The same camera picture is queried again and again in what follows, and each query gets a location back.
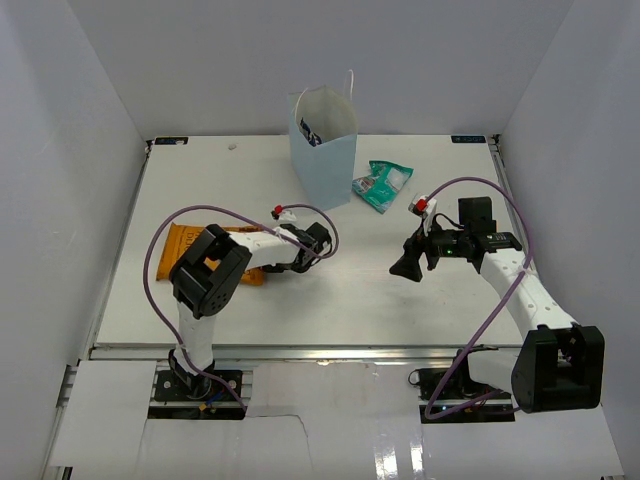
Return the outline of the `blue Kettle chips bag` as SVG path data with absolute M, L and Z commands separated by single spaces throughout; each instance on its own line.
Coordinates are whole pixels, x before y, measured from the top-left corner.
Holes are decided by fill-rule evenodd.
M 310 128 L 303 118 L 300 119 L 299 127 L 303 137 L 312 147 L 319 146 L 323 143 L 322 138 Z

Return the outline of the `orange Kettle chips bag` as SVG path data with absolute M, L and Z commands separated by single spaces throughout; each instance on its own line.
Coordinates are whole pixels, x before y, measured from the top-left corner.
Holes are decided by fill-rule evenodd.
M 204 230 L 202 226 L 190 226 L 172 223 L 164 244 L 164 248 L 157 266 L 157 281 L 169 279 L 173 266 L 186 250 L 195 242 Z M 252 268 L 243 273 L 241 282 L 251 286 L 261 286 L 265 281 L 265 273 L 260 267 Z

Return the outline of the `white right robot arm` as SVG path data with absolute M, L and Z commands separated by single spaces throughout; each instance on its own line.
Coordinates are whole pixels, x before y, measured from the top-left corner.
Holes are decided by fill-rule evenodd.
M 430 398 L 447 388 L 466 399 L 507 393 L 526 413 L 593 409 L 600 403 L 605 340 L 595 326 L 583 326 L 553 299 L 528 268 L 522 245 L 501 232 L 488 197 L 462 198 L 459 219 L 449 229 L 437 223 L 437 202 L 416 196 L 409 210 L 420 226 L 405 241 L 390 273 L 419 282 L 439 260 L 464 259 L 500 297 L 522 336 L 516 354 L 472 344 L 458 351 Z

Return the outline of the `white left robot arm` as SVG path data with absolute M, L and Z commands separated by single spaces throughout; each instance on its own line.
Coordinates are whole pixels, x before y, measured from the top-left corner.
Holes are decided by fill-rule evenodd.
M 273 234 L 207 226 L 169 274 L 180 336 L 169 354 L 169 366 L 180 391 L 188 398 L 202 399 L 212 390 L 215 321 L 245 272 L 259 268 L 270 273 L 304 273 L 331 244 L 329 231 L 318 222 L 305 230 L 283 224 Z

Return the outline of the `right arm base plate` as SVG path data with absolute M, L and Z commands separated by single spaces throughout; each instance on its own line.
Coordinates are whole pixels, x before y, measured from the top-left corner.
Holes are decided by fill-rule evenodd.
M 428 419 L 425 414 L 427 403 L 446 371 L 446 368 L 420 368 L 412 370 L 407 377 L 409 385 L 418 390 L 420 419 L 423 424 L 506 423 L 516 420 L 516 406 L 509 393 L 501 393 L 474 403 L 442 418 Z M 464 380 L 456 373 L 434 402 L 430 415 L 447 412 L 459 404 L 493 391 L 488 385 Z

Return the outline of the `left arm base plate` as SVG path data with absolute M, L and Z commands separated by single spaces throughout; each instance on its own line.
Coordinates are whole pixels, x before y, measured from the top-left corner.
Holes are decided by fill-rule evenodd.
M 205 378 L 194 393 L 169 369 L 158 370 L 154 379 L 148 418 L 153 420 L 240 421 L 245 412 L 229 390 Z

